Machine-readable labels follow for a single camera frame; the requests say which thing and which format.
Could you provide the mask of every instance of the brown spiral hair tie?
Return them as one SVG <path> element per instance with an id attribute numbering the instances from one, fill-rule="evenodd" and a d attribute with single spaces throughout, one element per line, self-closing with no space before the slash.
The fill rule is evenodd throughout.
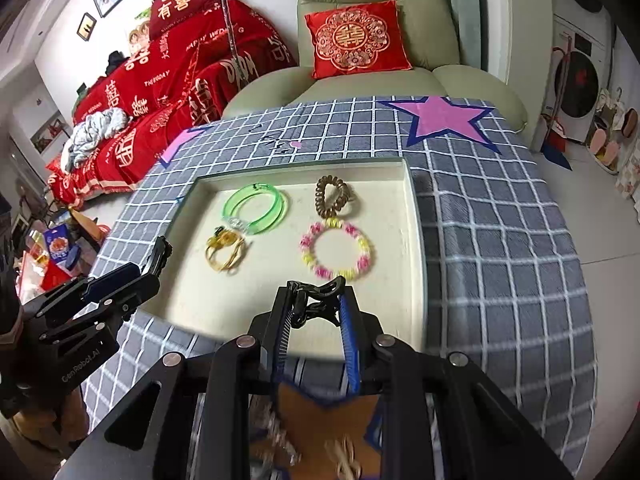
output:
<path id="1" fill-rule="evenodd" d="M 324 202 L 324 193 L 327 184 L 332 184 L 337 187 L 339 192 L 338 198 L 336 198 L 334 203 L 329 207 L 327 207 Z M 349 190 L 349 186 L 347 186 L 341 178 L 333 175 L 323 176 L 318 180 L 318 184 L 316 185 L 316 211 L 322 218 L 334 217 L 337 212 L 344 207 L 350 197 L 351 191 Z"/>

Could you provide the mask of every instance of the green bangle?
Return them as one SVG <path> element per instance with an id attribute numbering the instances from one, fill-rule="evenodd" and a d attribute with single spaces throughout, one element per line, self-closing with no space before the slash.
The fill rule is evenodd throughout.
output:
<path id="1" fill-rule="evenodd" d="M 238 211 L 240 205 L 252 196 L 270 193 L 273 195 L 273 205 L 271 208 L 260 218 L 253 222 L 247 222 L 234 216 Z M 257 235 L 265 229 L 268 229 L 274 225 L 279 219 L 284 209 L 284 199 L 281 193 L 269 184 L 249 184 L 239 189 L 226 201 L 225 206 L 222 209 L 222 219 L 236 231 L 240 231 L 249 235 Z"/>

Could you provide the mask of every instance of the beaded bracelet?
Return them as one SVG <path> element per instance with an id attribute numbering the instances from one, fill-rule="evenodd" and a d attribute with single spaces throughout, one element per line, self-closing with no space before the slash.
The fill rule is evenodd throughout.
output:
<path id="1" fill-rule="evenodd" d="M 342 229 L 348 235 L 356 239 L 361 251 L 356 267 L 352 267 L 351 269 L 339 269 L 334 272 L 318 262 L 313 252 L 313 245 L 316 238 L 318 238 L 319 235 L 327 229 Z M 354 225 L 335 217 L 327 218 L 321 222 L 311 224 L 309 232 L 302 237 L 302 240 L 300 240 L 300 249 L 302 250 L 302 260 L 318 278 L 325 280 L 332 280 L 334 276 L 343 276 L 347 281 L 355 280 L 357 277 L 365 274 L 371 265 L 371 248 L 365 235 L 362 234 L 362 232 Z"/>

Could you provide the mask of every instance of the green leather armchair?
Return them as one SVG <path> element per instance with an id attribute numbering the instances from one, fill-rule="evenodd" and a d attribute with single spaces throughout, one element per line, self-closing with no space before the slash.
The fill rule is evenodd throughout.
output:
<path id="1" fill-rule="evenodd" d="M 277 70 L 251 82 L 226 106 L 223 118 L 301 102 L 371 95 L 450 95 L 492 102 L 520 130 L 527 111 L 498 78 L 460 64 L 458 37 L 447 0 L 396 0 L 402 40 L 413 68 L 315 80 L 314 46 L 305 14 L 385 0 L 298 0 L 300 66 Z"/>

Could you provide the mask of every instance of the gray checkered tablecloth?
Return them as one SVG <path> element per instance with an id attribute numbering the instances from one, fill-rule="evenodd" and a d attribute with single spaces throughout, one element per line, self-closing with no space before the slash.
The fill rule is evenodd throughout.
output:
<path id="1" fill-rule="evenodd" d="M 168 168 L 156 164 L 150 170 L 102 248 L 94 275 L 126 262 L 143 264 L 200 176 L 310 160 L 404 156 L 414 176 L 426 250 L 424 351 L 466 352 L 575 473 L 593 419 L 596 365 L 587 291 L 562 213 L 529 150 L 496 110 L 480 124 L 500 155 L 452 134 L 407 147 L 412 116 L 377 102 L 391 98 L 291 105 L 211 124 L 181 147 Z M 267 134 L 302 146 L 275 147 L 264 139 Z M 166 352 L 194 356 L 220 345 L 141 310 L 118 341 L 120 352 L 84 386 L 92 427 Z M 317 394 L 346 392 L 343 364 L 292 357 L 286 373 Z"/>

